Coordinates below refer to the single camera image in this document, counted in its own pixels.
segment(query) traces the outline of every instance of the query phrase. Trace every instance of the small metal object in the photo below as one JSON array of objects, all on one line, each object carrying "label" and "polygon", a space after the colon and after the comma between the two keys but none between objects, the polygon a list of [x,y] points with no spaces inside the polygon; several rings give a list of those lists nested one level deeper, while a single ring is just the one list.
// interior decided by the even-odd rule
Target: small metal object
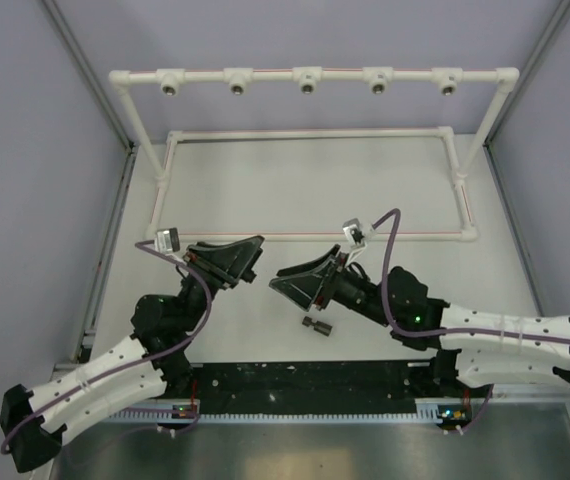
[{"label": "small metal object", "polygon": [[332,326],[325,323],[325,322],[320,322],[318,320],[313,320],[311,317],[304,317],[303,318],[303,325],[305,325],[306,327],[311,326],[314,331],[325,335],[326,337],[329,337],[330,333],[332,333]]},{"label": "small metal object", "polygon": [[181,249],[177,228],[164,228],[156,231],[154,247],[159,253],[175,253]]}]

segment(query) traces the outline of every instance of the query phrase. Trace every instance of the cable tie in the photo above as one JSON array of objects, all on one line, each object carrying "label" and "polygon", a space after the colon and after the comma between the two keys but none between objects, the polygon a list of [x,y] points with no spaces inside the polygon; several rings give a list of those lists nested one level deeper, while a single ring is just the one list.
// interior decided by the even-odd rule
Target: cable tie
[{"label": "cable tie", "polygon": [[501,315],[501,323],[500,323],[500,332],[501,332],[501,336],[500,338],[500,348],[498,349],[499,352],[503,351],[503,345],[504,345],[504,340],[505,340],[505,315]]},{"label": "cable tie", "polygon": [[518,317],[518,354],[523,353],[523,329],[525,322],[523,317]]},{"label": "cable tie", "polygon": [[92,386],[89,383],[89,378],[87,377],[83,369],[77,368],[74,373],[75,373],[74,377],[76,379],[76,382],[78,383],[78,386],[81,387],[81,390],[83,390],[83,392],[89,393],[89,391],[92,389]]}]

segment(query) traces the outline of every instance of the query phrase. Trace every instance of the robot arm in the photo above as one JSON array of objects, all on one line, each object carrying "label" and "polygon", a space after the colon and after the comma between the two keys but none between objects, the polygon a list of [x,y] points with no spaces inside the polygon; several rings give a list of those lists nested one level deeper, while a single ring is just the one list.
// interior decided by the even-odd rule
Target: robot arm
[{"label": "robot arm", "polygon": [[303,310],[322,310],[334,300],[382,326],[389,325],[381,296],[386,295],[400,327],[392,329],[392,337],[416,350],[436,349],[439,380],[455,379],[471,388],[570,385],[570,316],[527,318],[470,310],[428,297],[427,286],[401,267],[389,272],[383,292],[381,284],[370,282],[350,262],[350,255],[335,245],[312,262],[280,270],[270,287]]},{"label": "robot arm", "polygon": [[[252,268],[262,253],[262,243],[260,236],[223,246],[197,243],[187,248],[184,259],[204,280],[213,299],[219,290],[234,288],[241,280],[254,280]],[[142,297],[131,319],[134,333],[108,352],[50,383],[9,389],[0,418],[6,436],[34,412],[51,405],[9,439],[8,453],[17,471],[47,463],[63,445],[123,408],[182,391],[192,377],[185,357],[187,332],[197,327],[206,309],[205,290],[190,274],[182,280],[177,296]],[[185,346],[164,354],[181,343]],[[189,410],[181,413],[196,414]]]}]

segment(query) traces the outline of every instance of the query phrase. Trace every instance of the white floor panel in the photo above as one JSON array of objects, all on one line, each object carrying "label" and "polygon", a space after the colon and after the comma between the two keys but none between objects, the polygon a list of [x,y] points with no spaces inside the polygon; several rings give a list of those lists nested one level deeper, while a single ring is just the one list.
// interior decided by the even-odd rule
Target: white floor panel
[{"label": "white floor panel", "polygon": [[[457,136],[464,158],[471,136]],[[175,294],[171,265],[136,250],[155,200],[153,171],[139,152],[98,319],[93,356],[132,332],[146,293]],[[535,315],[525,275],[484,155],[467,181],[480,238],[473,243],[399,242],[401,264],[430,296],[484,311]],[[402,209],[402,231],[460,228],[442,143],[430,138],[288,140],[180,145],[161,217],[179,232],[340,232],[343,221],[375,220]],[[332,243],[266,242],[251,285],[221,292],[209,324],[187,349],[191,362],[267,362],[424,358],[382,327],[332,304],[314,319],[324,337],[301,325],[305,313],[267,287],[283,267],[312,260]],[[359,261],[380,280],[383,243]]]},{"label": "white floor panel", "polygon": [[403,211],[403,231],[460,230],[440,138],[179,143],[160,225],[340,233],[345,220],[373,221],[390,205]]}]

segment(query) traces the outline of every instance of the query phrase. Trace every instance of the gray wall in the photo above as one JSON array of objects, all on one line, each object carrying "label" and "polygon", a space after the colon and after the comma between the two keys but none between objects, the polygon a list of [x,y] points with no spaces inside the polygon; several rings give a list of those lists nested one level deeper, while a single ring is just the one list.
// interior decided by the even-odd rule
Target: gray wall
[{"label": "gray wall", "polygon": [[[558,0],[58,0],[99,77],[112,69],[522,67]],[[294,84],[254,84],[233,97],[220,84],[176,99],[134,89],[153,138],[169,129],[452,125],[476,129],[493,87],[325,83],[311,97]]]},{"label": "gray wall", "polygon": [[0,0],[0,406],[68,355],[124,158],[37,2]]},{"label": "gray wall", "polygon": [[570,312],[570,19],[496,142],[546,313]]}]

